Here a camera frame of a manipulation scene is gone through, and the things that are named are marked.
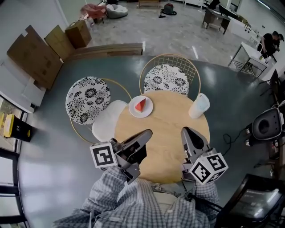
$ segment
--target gray floor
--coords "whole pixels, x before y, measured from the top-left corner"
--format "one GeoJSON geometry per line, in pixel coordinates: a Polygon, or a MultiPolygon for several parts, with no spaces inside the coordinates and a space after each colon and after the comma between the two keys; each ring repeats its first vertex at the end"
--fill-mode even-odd
{"type": "MultiPolygon", "coordinates": [[[[139,95],[138,79],[151,57],[110,57],[65,63],[53,88],[44,97],[41,107],[28,116],[28,123],[36,128],[30,143],[23,142],[19,160],[19,182],[24,212],[35,228],[49,228],[52,221],[69,215],[81,207],[93,183],[102,171],[95,169],[89,144],[73,131],[65,111],[65,97],[71,85],[86,76],[116,80],[131,96],[139,95]]],[[[194,61],[201,76],[201,92],[209,97],[211,107],[205,113],[210,144],[224,153],[228,148],[223,134],[233,138],[259,113],[273,102],[266,94],[260,97],[267,84],[245,74],[237,75],[229,68],[194,61]]],[[[189,98],[197,94],[196,80],[189,98]]],[[[107,82],[111,100],[129,102],[127,94],[117,85],[107,82]]],[[[76,125],[86,138],[95,142],[86,127],[76,125]]],[[[216,182],[220,205],[232,196],[246,173],[269,177],[269,168],[253,169],[260,159],[267,158],[264,145],[246,147],[241,135],[225,156],[229,170],[216,182]]]]}
{"type": "Polygon", "coordinates": [[[196,59],[192,47],[195,47],[198,60],[227,66],[242,38],[230,33],[223,35],[223,28],[202,28],[205,15],[200,8],[180,2],[170,1],[174,5],[176,16],[158,18],[160,9],[156,7],[137,8],[137,2],[119,2],[126,6],[129,14],[120,19],[105,19],[105,23],[95,25],[91,33],[89,46],[146,42],[145,55],[162,53],[182,54],[196,59]]]}

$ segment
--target cup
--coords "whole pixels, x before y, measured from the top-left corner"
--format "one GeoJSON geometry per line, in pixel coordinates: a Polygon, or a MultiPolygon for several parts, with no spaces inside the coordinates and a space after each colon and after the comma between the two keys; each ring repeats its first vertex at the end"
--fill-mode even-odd
{"type": "Polygon", "coordinates": [[[210,107],[210,101],[205,94],[198,94],[197,99],[191,105],[188,114],[192,119],[199,118],[210,107]]]}

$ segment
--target gray bean bag chair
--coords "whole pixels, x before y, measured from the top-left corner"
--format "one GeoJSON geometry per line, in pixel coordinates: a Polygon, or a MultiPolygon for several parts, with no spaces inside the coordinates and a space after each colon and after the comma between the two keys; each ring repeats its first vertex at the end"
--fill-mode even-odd
{"type": "Polygon", "coordinates": [[[120,18],[128,15],[128,9],[121,5],[106,5],[107,15],[109,18],[120,18]]]}

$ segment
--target food slice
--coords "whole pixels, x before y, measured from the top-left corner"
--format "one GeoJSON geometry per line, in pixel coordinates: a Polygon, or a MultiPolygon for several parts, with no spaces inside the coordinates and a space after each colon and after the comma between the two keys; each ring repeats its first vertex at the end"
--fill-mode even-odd
{"type": "Polygon", "coordinates": [[[146,101],[147,101],[147,99],[144,98],[139,104],[137,104],[137,105],[135,106],[135,109],[136,109],[138,112],[142,112],[144,106],[146,105],[146,101]]]}

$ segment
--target pink armchair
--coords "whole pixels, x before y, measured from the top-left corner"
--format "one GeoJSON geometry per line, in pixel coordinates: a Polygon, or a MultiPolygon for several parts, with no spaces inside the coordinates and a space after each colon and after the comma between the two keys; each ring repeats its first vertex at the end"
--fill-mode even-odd
{"type": "Polygon", "coordinates": [[[105,5],[98,6],[98,5],[94,5],[94,4],[87,4],[81,8],[80,12],[82,15],[84,15],[85,13],[88,13],[88,15],[92,19],[102,18],[102,22],[104,23],[103,17],[105,16],[105,13],[106,13],[106,6],[105,5]]]}

